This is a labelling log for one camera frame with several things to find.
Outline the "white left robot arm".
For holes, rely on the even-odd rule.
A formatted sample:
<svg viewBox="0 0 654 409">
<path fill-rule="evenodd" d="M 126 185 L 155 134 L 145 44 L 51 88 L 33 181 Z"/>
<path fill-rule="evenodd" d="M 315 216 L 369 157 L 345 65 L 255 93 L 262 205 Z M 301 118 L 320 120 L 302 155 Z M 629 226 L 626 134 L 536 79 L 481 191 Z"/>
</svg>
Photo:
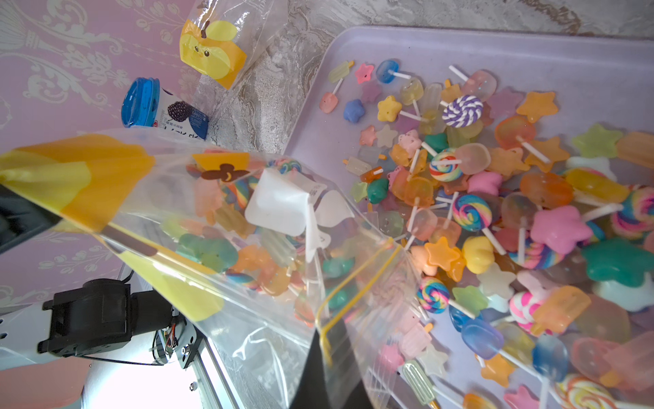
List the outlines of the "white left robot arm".
<svg viewBox="0 0 654 409">
<path fill-rule="evenodd" d="M 153 358 L 187 368 L 204 342 L 201 332 L 156 291 L 134 292 L 123 279 L 93 279 L 80 288 L 23 308 L 1 310 L 1 368 L 105 354 L 133 337 L 153 334 Z"/>
</svg>

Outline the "pile of colourful candies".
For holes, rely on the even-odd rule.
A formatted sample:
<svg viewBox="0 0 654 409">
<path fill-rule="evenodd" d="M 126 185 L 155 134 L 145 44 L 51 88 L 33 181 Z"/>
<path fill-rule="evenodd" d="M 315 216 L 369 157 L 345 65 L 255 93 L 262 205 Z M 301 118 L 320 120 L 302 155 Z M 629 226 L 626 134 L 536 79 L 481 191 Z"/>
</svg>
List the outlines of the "pile of colourful candies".
<svg viewBox="0 0 654 409">
<path fill-rule="evenodd" d="M 397 379 L 439 405 L 446 355 L 429 319 L 448 312 L 484 378 L 516 367 L 542 394 L 513 408 L 622 408 L 615 392 L 653 391 L 653 334 L 628 315 L 653 308 L 653 189 L 627 185 L 611 160 L 653 164 L 653 65 L 643 61 L 514 61 L 558 78 L 558 91 L 499 89 L 493 73 L 424 86 L 394 59 L 347 60 L 329 73 L 366 122 L 347 160 L 352 195 L 406 215 L 381 226 L 417 270 L 418 308 L 403 321 Z"/>
</svg>

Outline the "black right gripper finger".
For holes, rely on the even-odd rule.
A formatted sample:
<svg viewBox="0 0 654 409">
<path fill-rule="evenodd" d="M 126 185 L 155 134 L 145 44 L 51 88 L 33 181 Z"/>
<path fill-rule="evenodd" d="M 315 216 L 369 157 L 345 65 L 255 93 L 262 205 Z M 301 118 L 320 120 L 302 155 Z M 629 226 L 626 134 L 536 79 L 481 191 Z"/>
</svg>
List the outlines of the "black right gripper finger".
<svg viewBox="0 0 654 409">
<path fill-rule="evenodd" d="M 338 322 L 327 340 L 332 350 L 326 353 L 315 332 L 291 408 L 371 408 L 347 327 Z"/>
</svg>

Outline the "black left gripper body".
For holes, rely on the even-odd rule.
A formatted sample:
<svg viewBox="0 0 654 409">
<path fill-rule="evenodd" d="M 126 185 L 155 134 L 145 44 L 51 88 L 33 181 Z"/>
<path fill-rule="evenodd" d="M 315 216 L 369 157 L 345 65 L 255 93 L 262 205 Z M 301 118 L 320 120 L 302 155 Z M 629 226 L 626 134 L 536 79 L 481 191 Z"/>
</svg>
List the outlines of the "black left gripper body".
<svg viewBox="0 0 654 409">
<path fill-rule="evenodd" d="M 61 221 L 59 216 L 1 187 L 1 253 L 21 245 Z"/>
</svg>

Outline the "ziploc candy bag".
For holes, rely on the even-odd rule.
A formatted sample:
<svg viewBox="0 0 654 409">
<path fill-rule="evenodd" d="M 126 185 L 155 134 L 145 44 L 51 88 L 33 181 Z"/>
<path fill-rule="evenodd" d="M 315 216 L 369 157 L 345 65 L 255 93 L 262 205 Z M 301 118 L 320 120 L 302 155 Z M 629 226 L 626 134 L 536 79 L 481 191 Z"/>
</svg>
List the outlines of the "ziploc candy bag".
<svg viewBox="0 0 654 409">
<path fill-rule="evenodd" d="M 245 378 L 245 399 L 291 408 L 314 333 L 330 353 L 342 321 L 371 408 L 388 404 L 417 271 L 305 165 L 135 127 L 3 153 L 1 184 L 134 269 Z"/>
<path fill-rule="evenodd" d="M 207 114 L 242 81 L 289 20 L 288 1 L 196 1 L 179 40 L 183 63 L 201 74 L 193 103 Z"/>
</svg>

